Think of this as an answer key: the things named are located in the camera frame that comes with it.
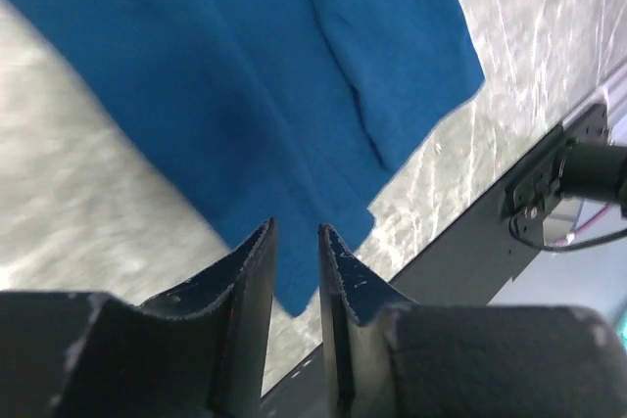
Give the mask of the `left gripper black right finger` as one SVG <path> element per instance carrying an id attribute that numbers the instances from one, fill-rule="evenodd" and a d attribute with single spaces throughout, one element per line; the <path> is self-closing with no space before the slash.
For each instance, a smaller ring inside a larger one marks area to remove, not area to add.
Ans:
<path id="1" fill-rule="evenodd" d="M 333 417 L 622 417 L 626 353 L 580 306 L 435 306 L 318 230 Z"/>

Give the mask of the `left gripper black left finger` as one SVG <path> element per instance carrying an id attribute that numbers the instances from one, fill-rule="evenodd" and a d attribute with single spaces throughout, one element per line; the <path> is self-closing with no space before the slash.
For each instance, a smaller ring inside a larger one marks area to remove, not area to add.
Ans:
<path id="1" fill-rule="evenodd" d="M 5 417 L 254 417 L 276 266 L 265 222 L 140 305 L 102 292 L 1 296 Z"/>

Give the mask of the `blue mickey mouse t-shirt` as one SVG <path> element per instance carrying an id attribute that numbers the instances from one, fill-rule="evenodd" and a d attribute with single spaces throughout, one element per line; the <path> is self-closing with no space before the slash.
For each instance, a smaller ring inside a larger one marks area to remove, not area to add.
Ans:
<path id="1" fill-rule="evenodd" d="M 372 200 L 484 81 L 458 0 L 9 1 L 227 245 L 278 220 L 295 316 L 317 226 L 357 248 Z"/>

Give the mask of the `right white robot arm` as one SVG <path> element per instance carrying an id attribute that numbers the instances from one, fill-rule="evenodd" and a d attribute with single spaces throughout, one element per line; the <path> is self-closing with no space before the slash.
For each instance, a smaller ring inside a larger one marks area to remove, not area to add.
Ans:
<path id="1" fill-rule="evenodd" d="M 534 219 L 543 221 L 565 198 L 618 206 L 626 215 L 626 148 L 568 139 L 541 158 L 507 188 L 508 230 L 521 244 L 540 251 L 568 252 L 620 240 L 624 230 L 575 245 L 545 246 L 527 238 Z"/>

